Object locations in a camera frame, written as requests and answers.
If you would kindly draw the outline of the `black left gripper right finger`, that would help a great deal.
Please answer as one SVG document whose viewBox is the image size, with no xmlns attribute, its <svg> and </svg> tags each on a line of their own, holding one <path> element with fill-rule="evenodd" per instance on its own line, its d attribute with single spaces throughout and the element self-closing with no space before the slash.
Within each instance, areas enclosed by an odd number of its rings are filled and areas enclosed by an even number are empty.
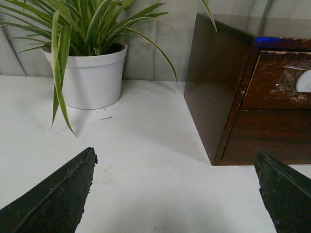
<svg viewBox="0 0 311 233">
<path fill-rule="evenodd" d="M 264 206 L 278 233 L 311 231 L 311 180 L 259 149 L 254 161 Z"/>
</svg>

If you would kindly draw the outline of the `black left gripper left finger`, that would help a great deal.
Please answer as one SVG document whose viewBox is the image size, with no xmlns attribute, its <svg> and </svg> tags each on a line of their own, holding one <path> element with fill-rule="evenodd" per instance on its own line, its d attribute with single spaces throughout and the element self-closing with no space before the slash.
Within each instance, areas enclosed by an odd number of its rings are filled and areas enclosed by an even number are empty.
<svg viewBox="0 0 311 233">
<path fill-rule="evenodd" d="M 2 233 L 73 233 L 85 210 L 98 159 L 86 148 L 0 211 Z"/>
</svg>

